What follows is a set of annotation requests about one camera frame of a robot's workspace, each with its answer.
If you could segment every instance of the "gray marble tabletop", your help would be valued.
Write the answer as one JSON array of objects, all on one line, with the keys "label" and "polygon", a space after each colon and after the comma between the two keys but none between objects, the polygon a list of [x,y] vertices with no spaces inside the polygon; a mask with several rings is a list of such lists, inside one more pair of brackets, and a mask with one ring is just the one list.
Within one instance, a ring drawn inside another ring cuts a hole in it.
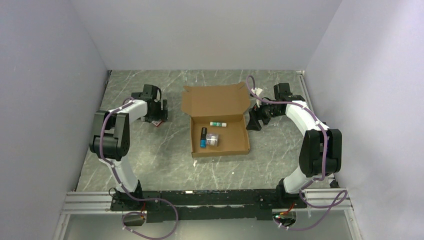
[{"label": "gray marble tabletop", "polygon": [[[130,126],[130,165],[143,190],[225,190],[275,188],[298,166],[302,134],[286,116],[276,117],[261,131],[248,131],[248,155],[192,158],[190,116],[181,111],[183,86],[229,85],[252,74],[264,96],[274,98],[273,86],[290,83],[295,95],[305,97],[296,71],[268,70],[122,70],[112,71],[101,110],[121,105],[144,84],[156,85],[168,99],[169,121],[155,127],[135,121]],[[77,191],[107,191],[115,182],[97,156],[87,152]],[[326,182],[312,187],[328,188]]]}]

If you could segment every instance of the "gray floor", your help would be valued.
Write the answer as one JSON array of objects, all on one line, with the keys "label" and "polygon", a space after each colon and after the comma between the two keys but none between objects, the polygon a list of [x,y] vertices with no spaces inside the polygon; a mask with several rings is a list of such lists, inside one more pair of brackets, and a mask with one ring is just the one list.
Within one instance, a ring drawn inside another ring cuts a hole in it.
[{"label": "gray floor", "polygon": [[[162,89],[168,99],[169,122],[155,127],[136,121],[130,126],[129,161],[143,190],[217,190],[275,188],[298,166],[302,134],[287,117],[273,118],[262,131],[249,131],[248,155],[191,157],[190,117],[181,111],[183,86],[228,85],[252,74],[264,96],[274,98],[273,86],[290,83],[295,95],[305,97],[295,71],[267,70],[146,70],[113,71],[101,110],[117,108],[144,84]],[[77,191],[107,191],[114,180],[105,164],[88,151]],[[315,183],[313,188],[328,188]]]},{"label": "gray floor", "polygon": [[[306,211],[297,214],[293,228],[304,228],[314,224],[324,211]],[[140,240],[139,236],[121,228],[121,215],[72,215],[65,240]],[[146,223],[132,229],[149,237],[162,237],[169,233],[174,221]],[[351,240],[344,211],[331,211],[315,228],[307,231],[286,231],[277,228],[273,221],[258,221],[251,218],[220,220],[179,221],[176,232],[167,240]]]}]

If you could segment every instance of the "box lid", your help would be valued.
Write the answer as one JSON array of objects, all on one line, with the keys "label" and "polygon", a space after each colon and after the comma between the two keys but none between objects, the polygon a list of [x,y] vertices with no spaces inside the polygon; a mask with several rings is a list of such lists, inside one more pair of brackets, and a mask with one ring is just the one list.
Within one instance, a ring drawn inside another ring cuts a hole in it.
[{"label": "box lid", "polygon": [[251,105],[244,82],[219,86],[184,86],[181,110],[192,117],[243,114]]}]

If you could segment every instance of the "cardboard box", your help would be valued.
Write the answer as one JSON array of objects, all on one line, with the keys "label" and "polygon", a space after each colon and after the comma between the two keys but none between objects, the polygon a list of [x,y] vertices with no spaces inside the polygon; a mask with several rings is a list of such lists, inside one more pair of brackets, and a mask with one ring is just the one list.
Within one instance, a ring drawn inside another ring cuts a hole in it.
[{"label": "cardboard box", "polygon": [[[184,86],[181,110],[191,116],[191,156],[246,155],[250,151],[244,112],[250,107],[244,82],[222,86]],[[227,123],[226,127],[210,122]],[[219,134],[218,146],[200,147],[202,128]]]}]

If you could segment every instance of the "white wall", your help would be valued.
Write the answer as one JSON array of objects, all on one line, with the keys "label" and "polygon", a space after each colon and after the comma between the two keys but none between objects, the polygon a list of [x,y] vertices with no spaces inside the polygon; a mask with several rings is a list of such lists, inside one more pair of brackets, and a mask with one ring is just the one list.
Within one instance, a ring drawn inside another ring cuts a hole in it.
[{"label": "white wall", "polygon": [[424,236],[424,2],[344,0],[306,68],[366,240]]},{"label": "white wall", "polygon": [[0,239],[49,240],[81,171],[106,67],[68,0],[0,5]]},{"label": "white wall", "polygon": [[341,0],[71,0],[113,70],[304,70]]}]

